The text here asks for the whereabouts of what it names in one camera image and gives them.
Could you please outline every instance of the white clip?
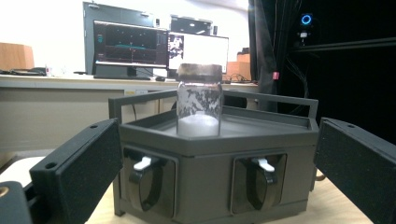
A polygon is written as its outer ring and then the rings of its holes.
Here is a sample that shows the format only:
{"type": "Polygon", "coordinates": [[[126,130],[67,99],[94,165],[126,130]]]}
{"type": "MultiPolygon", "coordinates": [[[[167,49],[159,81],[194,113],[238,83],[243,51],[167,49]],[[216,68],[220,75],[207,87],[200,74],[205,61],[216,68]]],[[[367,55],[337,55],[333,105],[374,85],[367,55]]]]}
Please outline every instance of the white clip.
{"type": "Polygon", "coordinates": [[[151,165],[151,158],[150,157],[143,157],[142,161],[138,162],[134,165],[134,169],[136,171],[144,170],[146,167],[151,165]]]}
{"type": "Polygon", "coordinates": [[[259,161],[260,167],[261,167],[264,171],[266,171],[266,172],[274,172],[274,171],[275,171],[274,166],[270,165],[270,164],[268,163],[268,160],[266,160],[266,159],[258,159],[258,161],[259,161]]]}

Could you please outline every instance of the jar lid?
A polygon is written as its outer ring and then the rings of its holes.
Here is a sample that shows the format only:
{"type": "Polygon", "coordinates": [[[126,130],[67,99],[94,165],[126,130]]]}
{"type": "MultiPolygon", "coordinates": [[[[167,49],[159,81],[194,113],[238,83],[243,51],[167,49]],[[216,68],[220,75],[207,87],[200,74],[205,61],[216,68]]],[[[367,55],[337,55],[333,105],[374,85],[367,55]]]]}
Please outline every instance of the jar lid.
{"type": "Polygon", "coordinates": [[[222,80],[221,65],[182,63],[177,69],[180,80],[217,81],[222,80]]]}

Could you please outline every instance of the white substance in jar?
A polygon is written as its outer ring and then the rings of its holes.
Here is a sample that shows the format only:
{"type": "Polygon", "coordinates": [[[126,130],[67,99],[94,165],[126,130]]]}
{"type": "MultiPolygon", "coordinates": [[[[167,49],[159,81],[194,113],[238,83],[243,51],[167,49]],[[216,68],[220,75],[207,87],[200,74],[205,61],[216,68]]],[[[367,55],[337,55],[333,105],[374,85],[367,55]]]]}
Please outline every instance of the white substance in jar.
{"type": "Polygon", "coordinates": [[[178,120],[177,134],[188,137],[217,136],[219,121],[208,115],[190,115],[178,120]]]}

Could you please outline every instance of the cardboard box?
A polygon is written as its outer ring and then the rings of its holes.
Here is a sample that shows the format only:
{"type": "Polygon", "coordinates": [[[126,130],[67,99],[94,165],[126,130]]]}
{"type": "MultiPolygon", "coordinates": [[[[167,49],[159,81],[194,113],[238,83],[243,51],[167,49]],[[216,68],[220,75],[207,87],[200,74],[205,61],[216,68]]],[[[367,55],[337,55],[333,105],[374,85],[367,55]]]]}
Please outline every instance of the cardboard box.
{"type": "Polygon", "coordinates": [[[0,69],[31,69],[34,65],[31,47],[19,44],[0,43],[0,69]]]}
{"type": "Polygon", "coordinates": [[[250,63],[228,62],[227,75],[224,76],[223,80],[251,80],[250,63]]]}
{"type": "Polygon", "coordinates": [[[236,61],[240,63],[250,63],[250,54],[236,55],[236,61]]]}

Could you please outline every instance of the clear glass jar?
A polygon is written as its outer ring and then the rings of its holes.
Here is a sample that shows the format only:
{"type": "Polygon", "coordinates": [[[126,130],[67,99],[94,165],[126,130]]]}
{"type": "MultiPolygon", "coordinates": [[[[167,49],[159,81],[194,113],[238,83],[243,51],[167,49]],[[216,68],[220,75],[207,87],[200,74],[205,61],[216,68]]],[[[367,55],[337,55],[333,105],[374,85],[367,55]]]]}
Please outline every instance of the clear glass jar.
{"type": "Polygon", "coordinates": [[[221,65],[183,63],[177,70],[177,134],[188,137],[220,133],[221,65]]]}

